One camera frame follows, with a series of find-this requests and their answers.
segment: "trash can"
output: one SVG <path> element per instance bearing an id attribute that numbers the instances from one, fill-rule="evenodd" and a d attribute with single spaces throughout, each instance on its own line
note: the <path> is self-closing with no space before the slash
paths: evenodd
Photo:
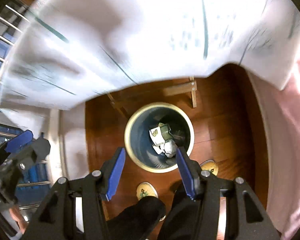
<path id="1" fill-rule="evenodd" d="M 176 142 L 178 147 L 185 147 L 190 155 L 194 145 L 194 130 L 189 117 L 179 107 L 168 103 L 152 103 L 137 110 L 129 119 L 125 132 L 124 144 L 130 158 L 136 165 L 146 171 L 164 173 L 176 169 L 176 157 L 167 158 L 157 154 L 149 130 L 158 123 L 170 125 L 171 133 L 178 133 L 182 140 Z"/>

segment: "foot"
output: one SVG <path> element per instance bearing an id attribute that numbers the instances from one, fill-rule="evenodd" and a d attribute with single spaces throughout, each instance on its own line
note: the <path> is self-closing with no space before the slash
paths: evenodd
<path id="1" fill-rule="evenodd" d="M 200 164 L 202 170 L 210 171 L 213 175 L 217 175 L 219 168 L 218 165 L 213 160 L 207 160 Z"/>
<path id="2" fill-rule="evenodd" d="M 138 200 L 140 200 L 146 196 L 153 196 L 159 198 L 158 193 L 155 190 L 154 186 L 152 186 L 149 182 L 142 182 L 137 187 L 137 198 Z"/>

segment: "brown wood floor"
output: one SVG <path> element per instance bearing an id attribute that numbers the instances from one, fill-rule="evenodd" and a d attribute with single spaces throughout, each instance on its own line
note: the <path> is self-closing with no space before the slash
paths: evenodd
<path id="1" fill-rule="evenodd" d="M 186 82 L 170 80 L 127 88 L 113 97 L 121 98 L 150 88 Z M 133 114 L 141 106 L 152 102 L 167 102 L 180 107 L 190 118 L 195 133 L 190 158 L 199 164 L 213 159 L 219 166 L 218 177 L 243 177 L 254 188 L 255 154 L 246 107 L 232 71 L 223 67 L 213 75 L 197 81 L 197 107 L 192 108 L 190 93 L 163 97 L 160 94 L 140 97 L 125 109 Z M 117 147 L 124 146 L 124 129 L 127 120 L 110 105 L 107 95 L 86 102 L 86 140 L 90 171 L 101 167 Z M 169 212 L 173 199 L 171 186 L 180 181 L 178 169 L 162 174 L 139 168 L 127 155 L 116 195 L 106 204 L 109 217 L 118 215 L 137 202 L 136 188 L 141 182 L 150 182 Z M 155 240 L 162 222 L 150 235 Z"/>

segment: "black pants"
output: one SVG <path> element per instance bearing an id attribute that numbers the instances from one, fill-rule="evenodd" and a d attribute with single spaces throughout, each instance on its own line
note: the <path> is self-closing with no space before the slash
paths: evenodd
<path id="1" fill-rule="evenodd" d="M 198 202 L 190 200 L 181 184 L 173 197 L 171 211 L 164 220 L 158 240 L 190 239 L 198 205 Z M 165 213 L 165 205 L 160 199 L 144 197 L 107 222 L 111 238 L 145 240 Z"/>

